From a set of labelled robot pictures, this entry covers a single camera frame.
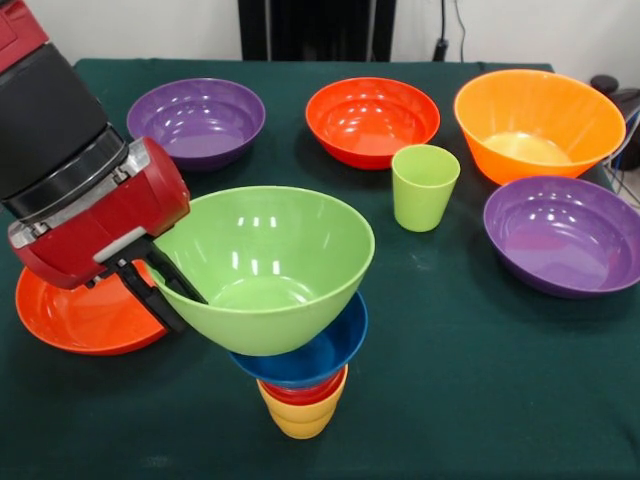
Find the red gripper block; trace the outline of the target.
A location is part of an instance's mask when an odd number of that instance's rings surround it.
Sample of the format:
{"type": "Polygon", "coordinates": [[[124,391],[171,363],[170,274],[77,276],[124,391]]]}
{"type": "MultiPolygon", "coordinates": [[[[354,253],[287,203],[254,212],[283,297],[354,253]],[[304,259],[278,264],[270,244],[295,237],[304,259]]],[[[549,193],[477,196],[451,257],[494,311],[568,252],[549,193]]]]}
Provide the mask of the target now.
{"type": "MultiPolygon", "coordinates": [[[[167,330],[187,323],[160,290],[126,260],[104,262],[130,242],[157,237],[189,212],[189,190],[165,150],[149,137],[129,145],[126,160],[89,192],[57,214],[8,227],[11,249],[51,285],[74,289],[105,272],[116,274],[136,300],[167,330]]],[[[195,286],[154,243],[145,259],[172,291],[206,304],[195,286]]]]}

